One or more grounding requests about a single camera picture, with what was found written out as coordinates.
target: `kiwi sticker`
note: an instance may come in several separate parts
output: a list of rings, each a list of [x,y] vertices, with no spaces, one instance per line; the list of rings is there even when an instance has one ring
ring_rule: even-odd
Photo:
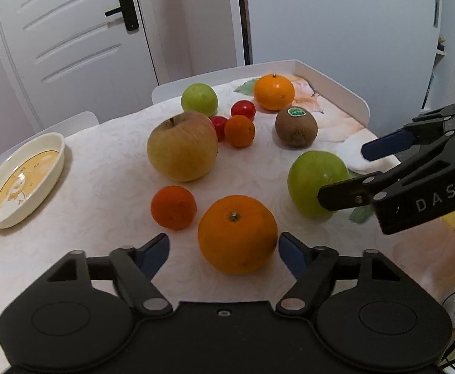
[[[292,117],[303,117],[305,115],[305,111],[300,107],[291,107],[288,109],[288,113]]]

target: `white cabinet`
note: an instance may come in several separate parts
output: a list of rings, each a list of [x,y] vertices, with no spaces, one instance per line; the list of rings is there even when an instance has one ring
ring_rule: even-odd
[[[300,59],[364,98],[370,129],[417,116],[432,73],[441,0],[246,0],[253,63]]]

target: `kiwi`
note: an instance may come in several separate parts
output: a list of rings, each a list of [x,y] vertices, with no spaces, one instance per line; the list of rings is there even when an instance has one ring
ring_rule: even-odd
[[[316,120],[301,107],[282,109],[276,116],[275,126],[278,137],[289,147],[308,147],[318,135]]]

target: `cherry tomato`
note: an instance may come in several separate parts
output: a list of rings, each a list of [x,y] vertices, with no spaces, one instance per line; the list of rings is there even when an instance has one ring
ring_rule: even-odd
[[[210,117],[213,127],[216,129],[217,140],[222,142],[224,140],[224,127],[226,126],[227,118],[224,117]]]
[[[234,117],[235,115],[244,115],[253,121],[256,116],[256,106],[251,101],[242,99],[231,107],[231,116]]]

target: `white chair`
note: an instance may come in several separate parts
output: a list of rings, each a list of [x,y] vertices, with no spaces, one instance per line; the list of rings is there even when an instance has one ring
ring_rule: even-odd
[[[86,111],[83,113],[79,113],[71,118],[65,119],[53,125],[52,127],[46,128],[45,130],[36,133],[34,136],[25,139],[23,142],[18,143],[18,145],[12,147],[8,151],[5,151],[0,155],[0,165],[4,163],[4,161],[11,156],[11,154],[18,149],[20,146],[24,145],[28,141],[31,141],[33,138],[43,135],[44,133],[48,132],[58,132],[61,133],[64,137],[68,137],[73,135],[76,132],[82,131],[84,129],[99,125],[98,118],[93,113]]]

